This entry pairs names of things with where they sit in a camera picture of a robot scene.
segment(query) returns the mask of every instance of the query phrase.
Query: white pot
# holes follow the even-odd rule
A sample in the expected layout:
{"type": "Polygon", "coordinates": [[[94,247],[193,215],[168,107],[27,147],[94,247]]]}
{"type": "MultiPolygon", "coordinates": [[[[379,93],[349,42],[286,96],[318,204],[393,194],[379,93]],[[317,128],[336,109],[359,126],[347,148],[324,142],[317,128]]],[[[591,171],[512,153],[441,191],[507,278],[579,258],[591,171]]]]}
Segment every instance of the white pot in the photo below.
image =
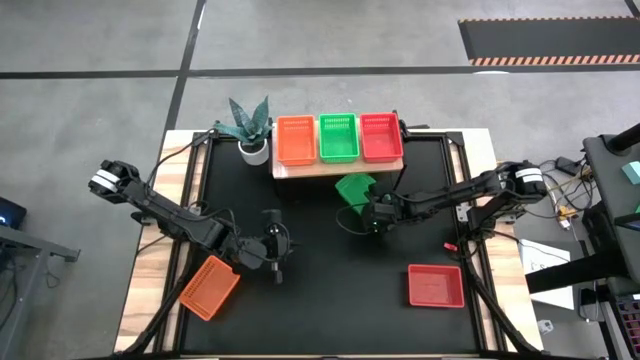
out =
{"type": "Polygon", "coordinates": [[[267,143],[267,140],[265,140],[263,144],[262,149],[254,153],[248,153],[242,149],[242,145],[240,141],[238,141],[238,150],[240,150],[240,155],[242,155],[242,158],[247,162],[247,164],[258,166],[269,160],[269,144],[267,143]]]}

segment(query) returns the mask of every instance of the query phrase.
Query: green basket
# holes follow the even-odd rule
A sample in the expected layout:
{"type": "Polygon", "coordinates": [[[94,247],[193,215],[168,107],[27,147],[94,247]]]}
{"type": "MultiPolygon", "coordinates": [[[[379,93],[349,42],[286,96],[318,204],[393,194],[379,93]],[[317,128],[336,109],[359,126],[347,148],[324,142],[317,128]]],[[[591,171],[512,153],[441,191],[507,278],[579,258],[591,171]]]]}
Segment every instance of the green basket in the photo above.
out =
{"type": "Polygon", "coordinates": [[[360,156],[355,114],[320,115],[320,158],[325,163],[349,163],[360,156]]]}
{"type": "MultiPolygon", "coordinates": [[[[365,193],[369,191],[369,185],[375,182],[376,180],[367,174],[349,174],[336,183],[336,189],[349,205],[365,204],[369,202],[365,193]]],[[[363,207],[364,205],[354,206],[353,210],[362,214],[363,207]]]]}

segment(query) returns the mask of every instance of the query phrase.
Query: potted plant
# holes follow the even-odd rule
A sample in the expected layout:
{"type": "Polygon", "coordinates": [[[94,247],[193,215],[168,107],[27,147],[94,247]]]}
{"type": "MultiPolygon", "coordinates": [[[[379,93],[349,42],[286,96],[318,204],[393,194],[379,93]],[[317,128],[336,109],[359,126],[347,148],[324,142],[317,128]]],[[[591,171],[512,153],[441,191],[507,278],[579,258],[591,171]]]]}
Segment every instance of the potted plant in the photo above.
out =
{"type": "Polygon", "coordinates": [[[233,99],[229,98],[229,106],[237,126],[229,126],[216,121],[214,128],[223,134],[238,139],[238,150],[249,165],[261,165],[269,159],[267,136],[269,126],[269,97],[265,97],[249,118],[247,113],[233,99]]]}

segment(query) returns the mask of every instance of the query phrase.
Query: red clip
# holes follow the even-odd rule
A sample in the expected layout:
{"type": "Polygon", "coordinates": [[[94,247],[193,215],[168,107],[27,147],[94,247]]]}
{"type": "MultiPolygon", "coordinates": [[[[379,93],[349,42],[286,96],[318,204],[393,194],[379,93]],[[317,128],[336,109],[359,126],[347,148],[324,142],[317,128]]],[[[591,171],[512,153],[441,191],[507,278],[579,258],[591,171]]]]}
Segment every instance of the red clip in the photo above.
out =
{"type": "Polygon", "coordinates": [[[444,243],[444,248],[447,250],[451,250],[451,251],[458,251],[458,247],[453,245],[453,244],[449,244],[449,243],[444,243]]]}

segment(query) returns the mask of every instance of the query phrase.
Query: white paper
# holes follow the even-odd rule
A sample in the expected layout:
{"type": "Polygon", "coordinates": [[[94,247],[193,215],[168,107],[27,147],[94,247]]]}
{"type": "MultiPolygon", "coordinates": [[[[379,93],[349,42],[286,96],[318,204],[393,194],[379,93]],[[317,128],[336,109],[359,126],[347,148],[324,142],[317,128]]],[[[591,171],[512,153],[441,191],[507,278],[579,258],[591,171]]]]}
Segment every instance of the white paper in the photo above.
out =
{"type": "MultiPolygon", "coordinates": [[[[569,262],[571,253],[551,246],[534,243],[529,240],[520,240],[520,258],[524,273],[528,274],[548,267],[562,265],[569,262]]],[[[573,310],[573,289],[567,286],[561,289],[549,290],[537,294],[531,294],[531,300],[543,302],[554,306],[573,310]]]]}

